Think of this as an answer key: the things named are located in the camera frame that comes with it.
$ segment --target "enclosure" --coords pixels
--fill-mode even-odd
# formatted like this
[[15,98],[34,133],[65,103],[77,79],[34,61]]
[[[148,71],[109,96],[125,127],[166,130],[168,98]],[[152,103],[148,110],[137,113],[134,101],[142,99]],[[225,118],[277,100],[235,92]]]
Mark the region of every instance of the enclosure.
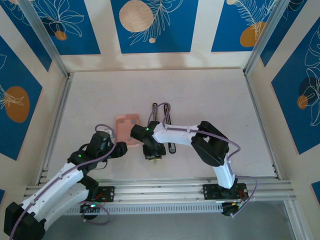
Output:
[[165,143],[166,155],[147,160],[136,142],[88,174],[115,187],[103,203],[110,223],[83,223],[76,204],[44,239],[317,239],[319,1],[0,5],[2,224],[6,207],[51,180],[96,125],[117,130],[120,117],[135,114],[147,126],[153,103],[169,103],[173,125],[208,121],[240,145],[232,170],[253,194],[241,213],[226,218],[220,201],[205,199],[203,185],[217,178],[194,148],[176,144],[170,154]]

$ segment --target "orange circle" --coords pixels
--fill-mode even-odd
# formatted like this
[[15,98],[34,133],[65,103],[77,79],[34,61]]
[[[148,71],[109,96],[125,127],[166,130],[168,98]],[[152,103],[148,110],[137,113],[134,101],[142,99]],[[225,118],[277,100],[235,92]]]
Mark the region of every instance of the orange circle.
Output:
[[264,21],[260,21],[247,27],[240,36],[240,44],[245,48],[254,47],[265,25]]
[[308,107],[308,98],[305,95],[301,95],[296,103],[301,110],[304,110]]
[[63,31],[56,31],[54,33],[55,37],[59,39],[60,41],[67,40],[67,34],[65,34]]
[[20,86],[12,86],[6,91],[4,98],[7,100],[4,107],[8,117],[16,123],[23,123],[30,110],[30,101],[26,90]]

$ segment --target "gray floor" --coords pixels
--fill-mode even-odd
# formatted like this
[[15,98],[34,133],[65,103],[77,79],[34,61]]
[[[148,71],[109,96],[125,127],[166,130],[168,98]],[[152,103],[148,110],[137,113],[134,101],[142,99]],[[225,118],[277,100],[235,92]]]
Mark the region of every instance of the gray floor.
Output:
[[[95,221],[103,221],[99,216]],[[44,240],[294,240],[282,202],[253,202],[235,219],[220,213],[114,215],[106,226],[63,216]]]

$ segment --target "beige circle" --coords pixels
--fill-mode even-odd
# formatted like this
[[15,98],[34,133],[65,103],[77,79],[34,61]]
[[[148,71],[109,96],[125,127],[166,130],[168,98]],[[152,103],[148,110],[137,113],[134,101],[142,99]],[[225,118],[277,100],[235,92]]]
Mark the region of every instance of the beige circle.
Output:
[[228,4],[228,5],[233,5],[236,2],[238,2],[238,0],[226,0],[226,4]]
[[150,28],[154,22],[154,15],[143,1],[130,0],[119,12],[122,26],[132,33],[142,32]]
[[8,0],[8,1],[15,4],[15,5],[18,5],[17,0]]

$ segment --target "black mounting bracket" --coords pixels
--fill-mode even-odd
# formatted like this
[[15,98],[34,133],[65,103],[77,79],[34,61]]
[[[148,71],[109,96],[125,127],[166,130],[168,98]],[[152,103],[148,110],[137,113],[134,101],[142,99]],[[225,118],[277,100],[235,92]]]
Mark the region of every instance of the black mounting bracket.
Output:
[[97,203],[113,203],[115,197],[115,187],[114,186],[99,186],[97,189],[97,196],[91,201]]
[[245,183],[235,183],[231,189],[218,184],[204,184],[201,190],[204,200],[237,200],[241,199],[240,193],[247,194],[247,192]]

